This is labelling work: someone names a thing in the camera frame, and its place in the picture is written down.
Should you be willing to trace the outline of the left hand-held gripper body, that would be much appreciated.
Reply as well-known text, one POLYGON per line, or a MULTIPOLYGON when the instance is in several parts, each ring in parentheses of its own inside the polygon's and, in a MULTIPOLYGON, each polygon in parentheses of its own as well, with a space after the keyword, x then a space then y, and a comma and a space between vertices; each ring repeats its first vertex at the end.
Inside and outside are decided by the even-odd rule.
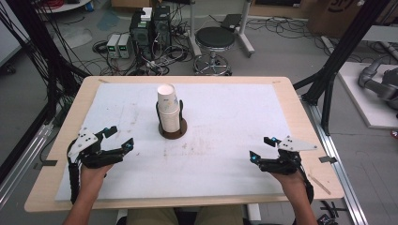
POLYGON ((93 133, 87 127, 83 127, 77 138, 69 145, 67 150, 68 160, 76 158, 90 169, 121 162, 126 155, 122 152, 121 147, 114 150, 101 149, 101 142, 105 138, 101 132, 102 130, 93 133))

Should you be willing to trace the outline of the dark brown cup holder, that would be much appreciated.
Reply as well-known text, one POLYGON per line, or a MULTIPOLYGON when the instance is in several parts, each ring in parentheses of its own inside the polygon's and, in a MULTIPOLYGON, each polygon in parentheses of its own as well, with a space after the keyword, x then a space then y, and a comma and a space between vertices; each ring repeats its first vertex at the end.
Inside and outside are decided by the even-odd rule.
POLYGON ((173 132, 173 133, 165 132, 162 129, 161 123, 160 123, 160 116, 158 113, 158 107, 159 107, 158 103, 156 103, 156 112, 157 112, 157 116, 158 116, 158 120, 159 120, 158 131, 159 131, 160 135, 163 138, 168 139, 168 140, 176 140, 178 138, 181 138, 188 130, 187 121, 183 117, 183 101, 180 100, 178 103, 178 108, 180 109, 180 113, 179 113, 180 129, 177 132, 173 132))

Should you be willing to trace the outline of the white paper cup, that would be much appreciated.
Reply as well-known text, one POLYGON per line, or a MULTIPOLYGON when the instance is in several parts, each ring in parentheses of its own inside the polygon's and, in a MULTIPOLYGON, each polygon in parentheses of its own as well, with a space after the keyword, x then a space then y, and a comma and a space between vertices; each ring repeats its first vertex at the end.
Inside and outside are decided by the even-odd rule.
POLYGON ((161 127, 165 132, 173 133, 180 129, 179 113, 180 109, 176 108, 171 112, 164 112, 161 107, 158 107, 161 127))
POLYGON ((162 113, 173 113, 178 108, 175 88, 169 84, 161 84, 158 89, 158 106, 162 113))

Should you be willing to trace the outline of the person's left hand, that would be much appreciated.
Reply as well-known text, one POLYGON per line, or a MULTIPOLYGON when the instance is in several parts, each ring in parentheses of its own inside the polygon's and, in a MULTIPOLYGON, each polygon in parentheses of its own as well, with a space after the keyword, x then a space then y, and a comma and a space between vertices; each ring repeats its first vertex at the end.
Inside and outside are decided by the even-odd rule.
POLYGON ((100 188, 103 180, 112 165, 107 165, 97 169, 90 169, 85 166, 82 167, 81 183, 83 188, 100 188))

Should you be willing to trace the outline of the white foam mat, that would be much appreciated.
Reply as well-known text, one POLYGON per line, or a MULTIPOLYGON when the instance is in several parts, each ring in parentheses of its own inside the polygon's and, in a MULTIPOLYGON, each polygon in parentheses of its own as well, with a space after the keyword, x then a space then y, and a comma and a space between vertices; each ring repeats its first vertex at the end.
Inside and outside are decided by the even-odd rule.
POLYGON ((281 188, 250 161, 250 153, 276 158, 264 144, 290 130, 275 88, 270 84, 179 83, 187 132, 163 138, 156 113, 158 86, 152 83, 103 83, 84 128, 97 133, 116 127, 101 144, 115 149, 128 139, 134 148, 114 165, 100 191, 103 200, 225 197, 279 194, 281 188))

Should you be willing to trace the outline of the thin wooden stick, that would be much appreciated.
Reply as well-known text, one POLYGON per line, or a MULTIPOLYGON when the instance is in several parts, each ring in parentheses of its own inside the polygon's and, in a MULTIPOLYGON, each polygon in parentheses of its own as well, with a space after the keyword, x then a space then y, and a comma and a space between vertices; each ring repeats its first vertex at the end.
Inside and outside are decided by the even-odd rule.
POLYGON ((331 194, 331 192, 315 177, 313 177, 311 174, 308 174, 308 177, 311 178, 320 188, 322 188, 327 194, 331 194))

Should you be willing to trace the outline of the white table leg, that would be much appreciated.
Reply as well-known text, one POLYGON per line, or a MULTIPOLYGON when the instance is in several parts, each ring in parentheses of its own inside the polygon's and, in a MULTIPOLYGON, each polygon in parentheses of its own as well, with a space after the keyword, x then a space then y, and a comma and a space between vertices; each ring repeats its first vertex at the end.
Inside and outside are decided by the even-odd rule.
POLYGON ((250 222, 260 222, 261 213, 258 203, 249 203, 246 205, 247 215, 250 222))

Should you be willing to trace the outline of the black clamp parts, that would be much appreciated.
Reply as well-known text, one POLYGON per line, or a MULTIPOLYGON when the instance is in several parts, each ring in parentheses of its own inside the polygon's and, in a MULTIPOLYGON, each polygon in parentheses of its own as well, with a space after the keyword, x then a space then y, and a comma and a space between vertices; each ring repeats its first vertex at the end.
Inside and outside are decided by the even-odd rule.
POLYGON ((318 225, 350 225, 347 208, 336 201, 320 201, 318 225))

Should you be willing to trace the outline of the grey power supply unit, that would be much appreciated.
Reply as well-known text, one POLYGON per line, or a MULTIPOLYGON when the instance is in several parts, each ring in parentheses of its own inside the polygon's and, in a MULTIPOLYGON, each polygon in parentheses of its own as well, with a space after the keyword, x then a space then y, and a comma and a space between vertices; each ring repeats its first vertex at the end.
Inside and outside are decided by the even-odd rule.
POLYGON ((122 34, 118 41, 118 49, 121 58, 129 58, 130 53, 132 50, 131 43, 130 43, 130 35, 129 34, 122 34))
POLYGON ((107 51, 108 54, 111 58, 119 58, 120 57, 120 53, 119 53, 119 49, 118 49, 118 41, 120 39, 120 35, 118 34, 113 34, 111 35, 111 37, 109 38, 108 42, 107 42, 107 51))

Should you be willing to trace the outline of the white platform board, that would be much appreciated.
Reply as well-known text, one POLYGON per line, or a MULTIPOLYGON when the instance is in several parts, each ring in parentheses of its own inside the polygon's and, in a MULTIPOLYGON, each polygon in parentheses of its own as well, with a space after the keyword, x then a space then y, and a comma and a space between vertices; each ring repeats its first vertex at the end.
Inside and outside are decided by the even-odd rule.
POLYGON ((351 97, 368 128, 398 129, 397 111, 378 98, 376 93, 358 85, 360 73, 367 63, 346 62, 339 71, 339 78, 351 97))

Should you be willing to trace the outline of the black round stool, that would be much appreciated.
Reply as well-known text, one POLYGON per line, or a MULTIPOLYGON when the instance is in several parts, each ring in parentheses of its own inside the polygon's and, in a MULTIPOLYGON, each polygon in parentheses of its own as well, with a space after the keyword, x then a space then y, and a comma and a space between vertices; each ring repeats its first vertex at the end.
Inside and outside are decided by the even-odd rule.
POLYGON ((228 61, 220 55, 234 45, 232 32, 222 27, 205 27, 196 33, 195 43, 200 49, 208 50, 208 53, 194 59, 193 71, 196 75, 232 75, 228 61))

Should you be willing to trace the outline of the black laptop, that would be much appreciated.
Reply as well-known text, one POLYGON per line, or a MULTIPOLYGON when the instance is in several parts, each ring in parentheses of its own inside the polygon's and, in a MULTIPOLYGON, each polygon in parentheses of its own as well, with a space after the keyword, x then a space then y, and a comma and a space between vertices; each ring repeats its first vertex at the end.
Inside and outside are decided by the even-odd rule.
POLYGON ((228 31, 234 32, 235 29, 239 26, 240 21, 240 14, 227 14, 221 23, 221 27, 228 31))

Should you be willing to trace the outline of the cardboard box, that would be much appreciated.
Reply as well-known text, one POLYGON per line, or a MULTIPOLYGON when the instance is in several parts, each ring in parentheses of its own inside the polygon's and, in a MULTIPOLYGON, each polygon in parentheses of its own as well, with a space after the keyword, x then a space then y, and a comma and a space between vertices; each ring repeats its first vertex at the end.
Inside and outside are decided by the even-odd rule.
POLYGON ((307 21, 314 35, 340 38, 367 0, 317 0, 307 21))

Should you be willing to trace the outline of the aluminium rail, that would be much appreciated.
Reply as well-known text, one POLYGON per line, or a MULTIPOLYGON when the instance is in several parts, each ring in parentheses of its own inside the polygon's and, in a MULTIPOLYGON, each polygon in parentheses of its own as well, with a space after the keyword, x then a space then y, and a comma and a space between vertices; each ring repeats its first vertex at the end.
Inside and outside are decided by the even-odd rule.
POLYGON ((314 130, 320 140, 326 154, 335 158, 336 162, 331 163, 331 167, 337 174, 338 180, 344 191, 344 203, 348 210, 353 225, 369 225, 367 218, 360 206, 360 202, 356 196, 355 190, 345 171, 344 164, 339 156, 338 150, 333 139, 321 127, 321 112, 317 106, 310 105, 305 101, 301 101, 304 110, 307 112, 310 121, 313 123, 314 130))
POLYGON ((0 210, 7 204, 8 199, 27 173, 39 151, 43 149, 53 129, 53 125, 42 125, 31 138, 27 139, 27 145, 23 148, 22 155, 0 185, 0 210))

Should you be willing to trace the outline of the black metal frame post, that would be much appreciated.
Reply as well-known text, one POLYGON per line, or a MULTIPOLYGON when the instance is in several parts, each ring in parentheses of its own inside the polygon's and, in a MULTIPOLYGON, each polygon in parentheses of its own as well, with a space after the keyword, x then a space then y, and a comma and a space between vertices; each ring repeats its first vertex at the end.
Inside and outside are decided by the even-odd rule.
POLYGON ((324 96, 320 125, 328 136, 330 135, 329 116, 334 80, 345 61, 362 41, 378 16, 388 5, 389 1, 390 0, 365 0, 364 5, 361 7, 353 22, 348 26, 348 29, 344 32, 337 47, 329 56, 325 65, 312 76, 296 82, 293 85, 295 90, 308 84, 311 85, 309 90, 303 94, 301 98, 312 106, 316 106, 319 98, 324 96))

